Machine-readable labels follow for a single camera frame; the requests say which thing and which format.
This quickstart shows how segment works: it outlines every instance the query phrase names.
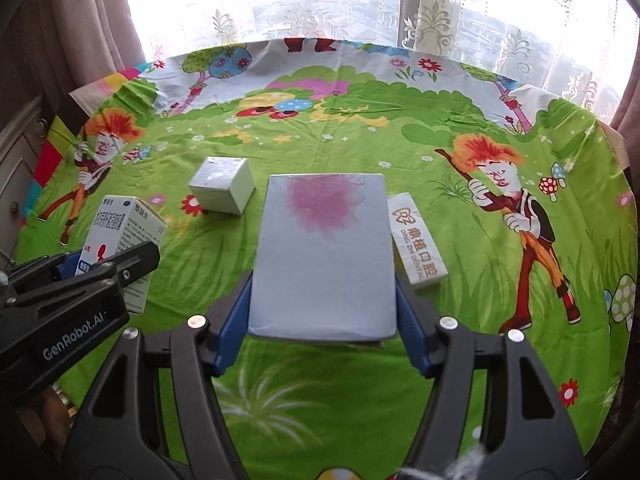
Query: blue gripper pad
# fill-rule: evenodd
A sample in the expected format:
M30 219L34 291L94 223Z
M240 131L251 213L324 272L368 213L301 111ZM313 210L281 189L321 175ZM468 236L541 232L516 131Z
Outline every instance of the blue gripper pad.
M218 335L218 352L213 361L213 371L220 377L238 357L242 340L249 325L249 302L251 300L252 279L248 279L242 289L238 301L232 307L226 322Z
M69 254L65 258L64 263L56 266L61 280L66 280L67 278L72 278L76 275L76 269L78 268L78 261L80 260L81 253L82 250Z
M398 314L398 332L409 356L409 362L421 375L426 375L431 368L427 355L427 338L398 279L396 279L396 313Z

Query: white box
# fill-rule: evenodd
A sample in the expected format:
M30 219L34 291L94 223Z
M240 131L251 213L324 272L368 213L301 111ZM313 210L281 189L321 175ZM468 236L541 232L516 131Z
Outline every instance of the white box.
M394 336L394 262L382 175L270 177L248 331L316 342Z
M411 195L392 195L387 203L396 250L414 289L444 278L447 267Z
M193 175L189 188L203 209L239 215L255 184L245 158L208 156Z
M166 225L142 200L134 196L107 195L95 214L84 242L76 276L90 270L95 262L134 245L151 240L160 245ZM123 289L127 310L142 314L151 274Z

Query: red pants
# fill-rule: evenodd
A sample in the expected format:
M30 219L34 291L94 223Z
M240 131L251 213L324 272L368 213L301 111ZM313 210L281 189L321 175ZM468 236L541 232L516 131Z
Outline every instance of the red pants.
M84 205L84 201L86 200L86 198L89 196L89 194L86 191L81 191L84 196L82 197L82 204ZM63 205L63 203L68 202L69 200L74 200L76 198L76 195L78 194L77 190L73 190L69 193L67 193L64 196L61 196L59 199L57 199L55 202L53 202L49 207L47 207L39 216L38 218L40 218L41 220L46 220L47 218L49 218L49 215L51 215L51 213L53 213L57 208L59 208L61 205ZM67 225L72 225L75 221L76 218L78 218L78 211L73 211L73 208L71 210L71 213L69 214L69 218L67 221Z
M548 242L541 238L539 238L538 241L540 242L540 245L542 245L542 247L551 255L556 265L560 267L560 265L558 264L558 259L556 258L556 253L554 252L554 248L551 246L551 242ZM538 261L536 251L534 251L530 246L526 246L522 253L522 266L520 267L520 277L518 278L518 293L516 295L516 312L514 316L530 317L529 275L531 274L533 262L536 261ZM562 299L562 303L564 304L565 308L575 306L575 300L571 292L569 292L566 277L561 285L556 288L556 292L558 293L558 298Z

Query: white glove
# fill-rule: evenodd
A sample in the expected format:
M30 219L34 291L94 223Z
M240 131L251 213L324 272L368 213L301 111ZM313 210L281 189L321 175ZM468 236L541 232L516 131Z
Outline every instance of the white glove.
M84 187L89 187L89 184L94 179L94 176L88 171L78 171L78 184L82 184Z
M76 152L74 153L75 160L82 160L82 156L89 151L89 143L86 140L83 140L78 144L76 148Z
M503 216L502 220L509 229L517 233L531 231L531 220L520 213L509 213Z
M469 191L473 194L472 199L476 205L485 206L491 203L491 200L485 197L489 190L482 181L472 178L467 184Z

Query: lace curtain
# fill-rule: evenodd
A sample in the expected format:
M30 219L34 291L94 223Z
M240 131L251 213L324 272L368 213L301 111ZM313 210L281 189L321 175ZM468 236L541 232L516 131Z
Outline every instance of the lace curtain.
M625 0L404 0L399 43L530 83L609 122L638 45Z
M129 0L146 56L223 43L327 37L396 44L400 0Z
M625 0L128 0L147 59L316 36L402 45L530 83L608 122L639 20Z

